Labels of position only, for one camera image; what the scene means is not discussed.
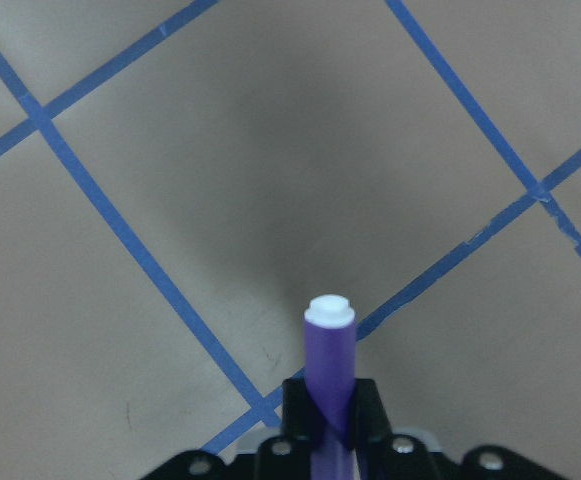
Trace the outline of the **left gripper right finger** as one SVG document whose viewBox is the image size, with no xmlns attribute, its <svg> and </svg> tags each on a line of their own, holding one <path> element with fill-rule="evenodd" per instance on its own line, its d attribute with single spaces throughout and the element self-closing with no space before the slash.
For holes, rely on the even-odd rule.
<svg viewBox="0 0 581 480">
<path fill-rule="evenodd" d="M 519 453 L 485 444 L 469 450 L 459 462 L 421 434 L 395 432 L 376 383 L 356 381 L 353 438 L 363 479 L 560 479 L 562 476 Z"/>
</svg>

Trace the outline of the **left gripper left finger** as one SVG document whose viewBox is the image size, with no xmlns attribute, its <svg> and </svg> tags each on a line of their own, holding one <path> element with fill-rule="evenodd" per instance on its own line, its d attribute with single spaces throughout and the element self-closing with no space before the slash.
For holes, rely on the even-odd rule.
<svg viewBox="0 0 581 480">
<path fill-rule="evenodd" d="M 146 479 L 311 479 L 312 452 L 323 432 L 323 418 L 300 379 L 282 384 L 279 431 L 227 463 L 206 450 L 183 451 L 144 477 Z"/>
</svg>

